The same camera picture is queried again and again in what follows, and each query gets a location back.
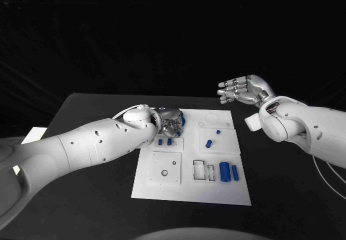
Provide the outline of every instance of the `white board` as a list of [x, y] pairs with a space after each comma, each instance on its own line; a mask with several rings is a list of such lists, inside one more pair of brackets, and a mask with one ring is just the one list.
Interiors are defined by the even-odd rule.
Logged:
[[[159, 135], [153, 144], [140, 150], [132, 197], [251, 206], [231, 111], [181, 110], [186, 120], [182, 136], [168, 145], [169, 138]], [[211, 148], [207, 148], [208, 140], [212, 140]], [[195, 179], [194, 161], [204, 161], [204, 168], [197, 169], [204, 169], [205, 180]], [[237, 165], [240, 181], [234, 179], [233, 169], [231, 182], [221, 181], [221, 162]], [[208, 165], [214, 166], [215, 181], [210, 181]]]

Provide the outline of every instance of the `blue object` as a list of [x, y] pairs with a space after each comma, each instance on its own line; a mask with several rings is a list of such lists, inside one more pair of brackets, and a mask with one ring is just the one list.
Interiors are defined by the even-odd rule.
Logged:
[[220, 163], [220, 176], [223, 182], [231, 182], [230, 163], [225, 161]]
[[233, 177], [235, 181], [240, 181], [240, 177], [238, 177], [238, 171], [237, 171], [237, 166], [233, 165]]
[[212, 146], [212, 142], [214, 142], [212, 140], [208, 140], [207, 145], [205, 145], [208, 148]]

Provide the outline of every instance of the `black backdrop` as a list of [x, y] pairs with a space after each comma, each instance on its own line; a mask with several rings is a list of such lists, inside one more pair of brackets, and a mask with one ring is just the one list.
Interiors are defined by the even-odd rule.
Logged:
[[218, 97], [250, 74], [346, 110], [345, 29], [334, 3], [5, 0], [2, 134], [48, 126], [71, 93]]

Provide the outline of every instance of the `round hole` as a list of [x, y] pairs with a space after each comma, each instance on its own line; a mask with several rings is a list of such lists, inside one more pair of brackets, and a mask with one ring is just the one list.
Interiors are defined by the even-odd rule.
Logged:
[[169, 174], [168, 170], [163, 170], [163, 171], [161, 172], [161, 174], [166, 177], [168, 174]]
[[321, 139], [322, 139], [322, 137], [323, 137], [323, 133], [322, 133], [322, 132], [319, 132], [319, 134], [318, 134], [318, 140], [321, 140]]

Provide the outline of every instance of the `cable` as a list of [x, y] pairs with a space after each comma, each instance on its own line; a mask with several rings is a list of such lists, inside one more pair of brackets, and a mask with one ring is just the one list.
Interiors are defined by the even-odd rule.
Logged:
[[312, 158], [313, 158], [313, 162], [315, 162], [315, 165], [316, 165], [316, 168], [318, 168], [318, 171], [319, 171], [319, 174], [321, 174], [322, 179], [325, 180], [325, 182], [326, 182], [328, 186], [332, 188], [332, 190], [338, 193], [338, 195], [346, 200], [346, 197], [335, 190], [335, 188], [331, 186], [328, 180], [326, 180], [325, 177], [323, 177], [322, 171], [321, 171], [319, 166], [318, 166], [318, 163], [316, 163], [316, 157], [312, 156]]
[[346, 183], [346, 181], [345, 181], [345, 179], [342, 178], [342, 176], [339, 175], [338, 171], [332, 168], [331, 163], [328, 162], [326, 164], [328, 164], [328, 166], [331, 167], [331, 169], [332, 169], [334, 173], [336, 174], [336, 176], [338, 176], [338, 177], [341, 178], [341, 180]]
[[136, 106], [132, 106], [130, 108], [127, 108], [126, 110], [123, 110], [112, 119], [116, 119], [122, 114], [124, 114], [130, 109], [136, 108], [136, 107], [140, 107], [140, 105], [136, 105]]

